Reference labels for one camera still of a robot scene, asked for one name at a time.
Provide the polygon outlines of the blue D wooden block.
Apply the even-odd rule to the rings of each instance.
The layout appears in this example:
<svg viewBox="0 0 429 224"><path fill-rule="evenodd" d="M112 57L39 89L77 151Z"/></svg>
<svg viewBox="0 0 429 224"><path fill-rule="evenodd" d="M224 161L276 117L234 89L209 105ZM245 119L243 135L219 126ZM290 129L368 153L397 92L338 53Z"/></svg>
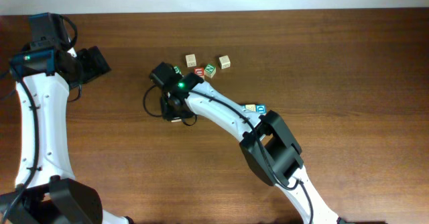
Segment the blue D wooden block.
<svg viewBox="0 0 429 224"><path fill-rule="evenodd" d="M256 111L260 114L266 114L267 113L266 105L256 105Z"/></svg>

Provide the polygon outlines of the wooden block blue side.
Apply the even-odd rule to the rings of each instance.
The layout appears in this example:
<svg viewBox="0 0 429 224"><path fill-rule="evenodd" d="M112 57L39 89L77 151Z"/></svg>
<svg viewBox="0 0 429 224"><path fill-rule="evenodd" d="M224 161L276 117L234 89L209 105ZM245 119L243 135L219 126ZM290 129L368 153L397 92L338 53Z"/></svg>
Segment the wooden block blue side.
<svg viewBox="0 0 429 224"><path fill-rule="evenodd" d="M256 105L254 105L254 104L250 104L250 105L242 105L242 108L244 108L244 109L246 109L246 110L249 110L249 111L254 111L254 112L256 112L257 110L256 110Z"/></svg>

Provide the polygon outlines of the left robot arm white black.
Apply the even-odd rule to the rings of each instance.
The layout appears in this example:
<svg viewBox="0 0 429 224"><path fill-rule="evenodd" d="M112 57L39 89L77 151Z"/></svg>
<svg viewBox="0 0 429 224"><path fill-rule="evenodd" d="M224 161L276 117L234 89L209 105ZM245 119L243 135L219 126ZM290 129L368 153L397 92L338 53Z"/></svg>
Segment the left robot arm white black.
<svg viewBox="0 0 429 224"><path fill-rule="evenodd" d="M21 158L15 190L1 195L5 223L132 223L104 210L98 192L78 181L68 154L66 108L72 89L110 71L93 46L75 51L66 16L29 17L32 40L9 60L21 107Z"/></svg>

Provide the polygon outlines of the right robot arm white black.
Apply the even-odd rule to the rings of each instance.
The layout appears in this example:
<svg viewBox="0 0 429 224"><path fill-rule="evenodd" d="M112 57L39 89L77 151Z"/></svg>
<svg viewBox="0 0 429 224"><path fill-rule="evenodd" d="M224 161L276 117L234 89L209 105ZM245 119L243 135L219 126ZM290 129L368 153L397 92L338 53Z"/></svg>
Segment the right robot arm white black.
<svg viewBox="0 0 429 224"><path fill-rule="evenodd" d="M185 120L203 116L238 142L248 167L262 182L279 188L304 223L344 223L311 183L302 148L282 117L274 111L248 110L216 91L191 72L185 76L162 62L149 75L162 92L161 116Z"/></svg>

